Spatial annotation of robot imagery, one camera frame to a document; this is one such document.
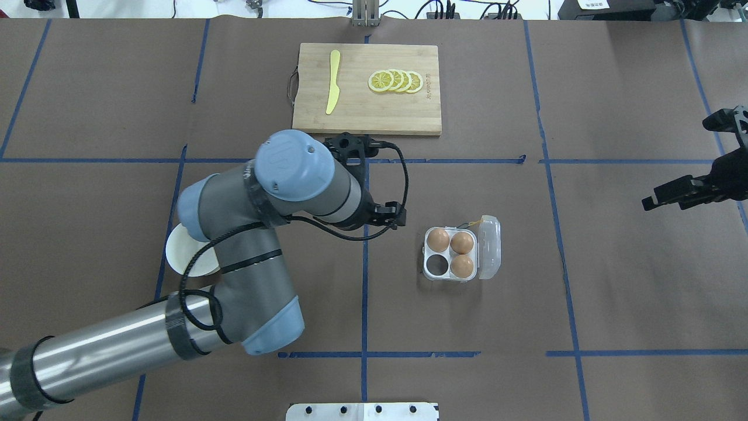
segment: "metal bracket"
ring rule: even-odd
[[[379,26],[379,0],[352,0],[353,26]]]
[[[296,404],[286,421],[438,421],[439,404],[429,402]]]

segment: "yellow knife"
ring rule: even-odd
[[[334,49],[330,51],[330,93],[328,94],[328,108],[325,114],[332,114],[332,110],[337,105],[337,98],[340,96],[340,88],[337,87],[337,69],[340,66],[340,51]]]

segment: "egg carton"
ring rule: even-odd
[[[429,246],[429,234],[436,229],[443,229],[450,237],[450,243],[442,252]],[[423,275],[432,281],[445,280],[467,282],[476,277],[490,279],[496,275],[501,266],[501,224],[495,216],[483,215],[480,224],[475,225],[477,235],[470,229],[450,226],[431,227],[423,236]],[[460,277],[453,273],[453,262],[460,256],[452,248],[452,240],[460,232],[467,233],[473,240],[473,247],[465,255],[473,262],[469,276]]]
[[[431,232],[436,229],[443,229],[450,236],[450,242],[447,244],[447,249],[445,249],[443,252],[437,252],[429,246],[429,234],[431,234]],[[467,233],[473,240],[473,246],[470,248],[470,251],[465,253],[465,255],[473,262],[473,270],[470,272],[470,275],[466,276],[465,278],[461,278],[460,276],[457,276],[452,272],[452,263],[454,262],[455,258],[460,256],[460,253],[457,253],[452,248],[452,239],[460,232]],[[426,231],[426,235],[423,237],[423,275],[425,275],[426,278],[432,281],[447,280],[467,282],[471,280],[475,277],[478,271],[478,252],[476,250],[476,244],[478,244],[478,239],[475,234],[469,229],[460,229],[448,226],[435,226],[429,228],[429,230]]]

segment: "egg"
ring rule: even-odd
[[[451,270],[458,278],[467,278],[473,272],[473,259],[459,255],[452,260]]]
[[[452,250],[464,255],[469,253],[473,249],[473,236],[467,232],[461,231],[452,237]]]
[[[437,253],[441,253],[450,245],[450,235],[443,228],[434,228],[426,238],[426,244]]]

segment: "blue joint cap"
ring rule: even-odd
[[[281,130],[260,146],[254,173],[271,196],[302,202],[328,188],[335,174],[335,159],[312,136],[298,130]]]
[[[250,355],[267,354],[295,341],[304,332],[304,318],[298,305],[298,295],[252,336],[242,342]]]
[[[207,243],[210,240],[205,236],[203,229],[200,227],[200,216],[198,215],[200,194],[203,192],[205,183],[214,175],[218,174],[209,175],[184,189],[182,194],[180,194],[179,200],[177,200],[177,214],[180,217],[180,222],[187,228],[190,237],[203,243]]]

